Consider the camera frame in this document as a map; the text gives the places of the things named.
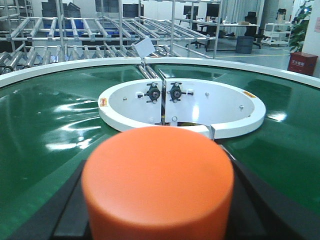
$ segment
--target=circular conveyor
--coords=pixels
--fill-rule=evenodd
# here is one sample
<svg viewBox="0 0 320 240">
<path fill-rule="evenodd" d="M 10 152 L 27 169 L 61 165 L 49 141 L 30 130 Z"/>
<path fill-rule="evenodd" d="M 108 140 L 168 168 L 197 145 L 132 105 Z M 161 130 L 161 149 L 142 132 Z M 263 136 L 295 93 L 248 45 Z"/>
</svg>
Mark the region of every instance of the circular conveyor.
<svg viewBox="0 0 320 240">
<path fill-rule="evenodd" d="M 103 140 L 118 133 L 99 116 L 107 88 L 143 79 L 140 58 L 89 59 L 0 77 L 0 239 L 27 221 Z M 253 93 L 263 125 L 220 139 L 262 180 L 320 215 L 320 82 L 298 73 L 195 58 L 146 58 L 162 78 L 194 78 Z"/>
</svg>

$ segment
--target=potted plant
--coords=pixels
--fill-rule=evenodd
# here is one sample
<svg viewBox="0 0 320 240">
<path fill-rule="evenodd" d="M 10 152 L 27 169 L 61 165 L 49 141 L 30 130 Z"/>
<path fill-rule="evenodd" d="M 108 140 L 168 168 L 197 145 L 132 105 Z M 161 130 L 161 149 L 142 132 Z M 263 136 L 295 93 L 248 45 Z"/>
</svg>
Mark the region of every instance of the potted plant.
<svg viewBox="0 0 320 240">
<path fill-rule="evenodd" d="M 311 1 L 313 0 L 305 0 L 303 2 L 303 5 L 300 6 L 296 17 L 292 21 L 291 36 L 289 40 L 291 51 L 302 52 L 312 11 L 312 6 L 309 5 L 309 2 Z"/>
</svg>

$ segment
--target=green conveyor belt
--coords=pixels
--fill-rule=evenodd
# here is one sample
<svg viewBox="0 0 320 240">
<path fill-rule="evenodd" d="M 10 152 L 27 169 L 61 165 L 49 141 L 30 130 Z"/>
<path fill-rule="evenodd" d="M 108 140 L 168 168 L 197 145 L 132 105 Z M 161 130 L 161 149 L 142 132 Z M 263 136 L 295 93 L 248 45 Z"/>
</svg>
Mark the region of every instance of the green conveyor belt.
<svg viewBox="0 0 320 240">
<path fill-rule="evenodd" d="M 167 78 L 213 80 L 257 95 L 267 109 L 262 127 L 219 143 L 320 215 L 319 89 L 219 67 L 152 67 Z M 143 76 L 135 66 L 116 65 L 51 73 L 0 89 L 0 240 L 37 211 L 101 141 L 117 133 L 101 120 L 98 96 L 137 79 Z"/>
</svg>

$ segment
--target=office chair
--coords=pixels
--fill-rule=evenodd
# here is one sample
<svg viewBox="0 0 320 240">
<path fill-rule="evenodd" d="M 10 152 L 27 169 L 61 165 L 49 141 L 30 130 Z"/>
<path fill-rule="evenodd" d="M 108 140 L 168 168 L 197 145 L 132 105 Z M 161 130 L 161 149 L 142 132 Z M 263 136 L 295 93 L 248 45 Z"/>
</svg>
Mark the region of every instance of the office chair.
<svg viewBox="0 0 320 240">
<path fill-rule="evenodd" d="M 244 17 L 244 20 L 246 22 L 249 22 L 251 24 L 257 24 L 257 17 L 256 17 L 256 12 L 255 11 L 249 11 L 248 15 Z M 247 26 L 246 27 L 246 32 L 244 33 L 245 36 L 249 37 L 254 37 L 254 40 L 257 39 L 263 39 L 264 35 L 261 34 L 261 30 L 259 29 L 258 34 L 257 32 L 257 27 L 256 26 Z M 258 42 L 253 42 L 254 45 L 257 45 L 259 49 L 261 49 L 261 43 Z"/>
</svg>

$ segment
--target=curtain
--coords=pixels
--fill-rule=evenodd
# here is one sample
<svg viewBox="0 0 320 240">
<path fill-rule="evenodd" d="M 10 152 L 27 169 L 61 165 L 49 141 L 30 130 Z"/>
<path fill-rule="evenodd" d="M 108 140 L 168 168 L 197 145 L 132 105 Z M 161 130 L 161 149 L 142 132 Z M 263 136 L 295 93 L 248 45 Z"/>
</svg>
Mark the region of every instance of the curtain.
<svg viewBox="0 0 320 240">
<path fill-rule="evenodd" d="M 221 18 L 224 20 L 227 17 L 228 22 L 240 22 L 245 20 L 248 12 L 256 12 L 258 17 L 262 2 L 262 0 L 223 0 Z M 236 36 L 243 36 L 246 32 L 245 27 L 225 27 L 222 30 L 227 33 L 233 32 Z"/>
</svg>

